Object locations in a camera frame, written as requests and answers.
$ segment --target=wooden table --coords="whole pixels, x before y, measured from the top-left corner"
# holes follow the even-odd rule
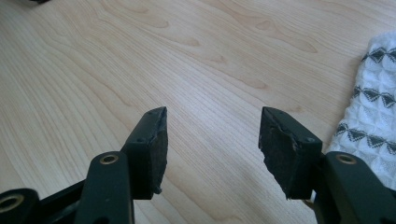
[[[329,145],[391,0],[0,0],[0,191],[41,198],[168,108],[163,193],[137,223],[316,223],[263,164],[263,106]]]

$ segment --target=white towel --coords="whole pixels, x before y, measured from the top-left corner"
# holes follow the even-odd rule
[[[361,60],[350,106],[328,151],[363,159],[396,190],[396,32],[374,37]]]

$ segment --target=black triangle pattern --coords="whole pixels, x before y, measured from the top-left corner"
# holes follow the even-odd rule
[[[382,103],[384,104],[385,108],[391,108],[395,105],[396,101],[393,97],[388,92],[383,92],[380,93],[377,90],[374,89],[369,89],[369,88],[364,88],[362,89],[360,86],[356,86],[353,90],[353,98],[358,97],[361,93],[367,98],[368,101],[374,102],[376,101],[379,97],[382,99]]]
[[[387,55],[393,63],[396,63],[396,48],[390,49],[389,51],[384,48],[374,49],[366,53],[361,61],[364,62],[366,59],[371,58],[375,63],[381,63],[385,55]]]
[[[383,137],[367,134],[364,131],[359,131],[357,129],[349,129],[346,123],[340,123],[338,125],[337,132],[335,133],[335,135],[337,136],[345,132],[347,132],[347,137],[351,142],[357,142],[363,138],[366,138],[367,145],[371,148],[382,147],[384,144],[386,144],[389,154],[396,156],[396,143],[394,142],[388,142]]]
[[[393,63],[396,63],[396,49],[391,49],[391,50],[388,52],[388,57],[390,58],[390,60],[391,60]]]

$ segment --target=light wood surface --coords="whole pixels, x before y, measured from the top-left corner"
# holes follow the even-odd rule
[[[137,223],[316,223],[258,150],[262,106],[329,145],[392,0],[0,0],[0,191],[41,198],[168,108],[163,193]]]

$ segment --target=screw hole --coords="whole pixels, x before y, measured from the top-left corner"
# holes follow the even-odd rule
[[[108,224],[110,220],[107,217],[99,217],[92,224]]]
[[[103,165],[109,165],[113,162],[116,162],[118,159],[119,157],[116,155],[107,155],[100,159],[100,163],[102,163]]]
[[[11,194],[0,199],[0,213],[8,212],[20,205],[24,200],[21,194]]]
[[[336,156],[336,158],[337,158],[337,160],[339,160],[340,162],[345,163],[345,164],[349,164],[349,165],[353,165],[353,164],[356,164],[356,163],[357,163],[357,161],[355,160],[355,158],[353,158],[353,157],[351,157],[351,156],[348,156],[348,155],[344,155],[344,154],[338,154],[338,155]]]

